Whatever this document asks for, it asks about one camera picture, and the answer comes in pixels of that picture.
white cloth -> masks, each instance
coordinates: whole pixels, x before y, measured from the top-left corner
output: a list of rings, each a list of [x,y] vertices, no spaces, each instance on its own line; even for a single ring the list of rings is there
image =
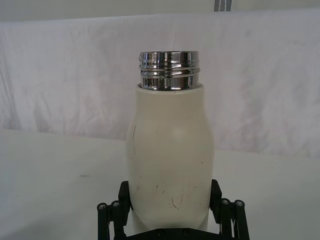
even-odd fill
[[[0,23],[0,125],[124,139],[142,51],[199,51],[217,148],[320,156],[320,9]]]

screw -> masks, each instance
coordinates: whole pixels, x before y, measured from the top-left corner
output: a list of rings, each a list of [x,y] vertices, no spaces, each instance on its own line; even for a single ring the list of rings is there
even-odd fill
[[[120,205],[120,203],[118,201],[115,201],[114,203],[112,203],[112,207],[118,207]]]
[[[188,236],[188,235],[190,235],[190,234],[191,234],[190,229],[185,228],[185,229],[183,230],[183,235]]]
[[[222,203],[223,203],[224,205],[228,205],[228,204],[229,204],[229,201],[228,201],[227,199],[223,199],[223,200],[222,200]]]
[[[244,205],[242,201],[236,201],[235,204],[239,207],[242,207]]]
[[[102,210],[102,209],[104,209],[105,207],[106,207],[105,204],[101,204],[98,208],[99,208],[100,210]]]
[[[158,236],[162,236],[162,235],[164,235],[164,231],[163,230],[158,230],[157,232],[156,232],[156,234],[158,235]]]

white bottle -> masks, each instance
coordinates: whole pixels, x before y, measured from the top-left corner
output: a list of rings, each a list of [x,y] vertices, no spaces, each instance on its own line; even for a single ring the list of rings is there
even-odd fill
[[[214,144],[198,52],[142,52],[126,150],[135,233],[205,230]]]

white surface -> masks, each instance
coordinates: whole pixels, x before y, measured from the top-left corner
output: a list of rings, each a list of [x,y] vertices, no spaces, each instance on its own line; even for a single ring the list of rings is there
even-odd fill
[[[96,205],[127,179],[114,140],[5,130],[0,166],[0,240],[94,240]],[[217,150],[213,176],[224,197],[245,201],[252,240],[301,240],[319,233],[319,170],[320,159]]]
[[[215,0],[0,0],[0,21],[212,13]]]
[[[0,23],[0,126],[124,139],[141,51],[199,51],[217,148],[320,157],[320,9]]]
[[[184,91],[136,87],[136,112],[126,138],[135,233],[207,229],[213,135],[203,86]]]

bottle mouth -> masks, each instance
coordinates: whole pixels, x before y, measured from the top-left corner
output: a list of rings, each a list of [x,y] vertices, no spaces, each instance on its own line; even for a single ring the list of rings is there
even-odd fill
[[[199,53],[197,51],[141,52],[140,88],[179,91],[199,86]]]

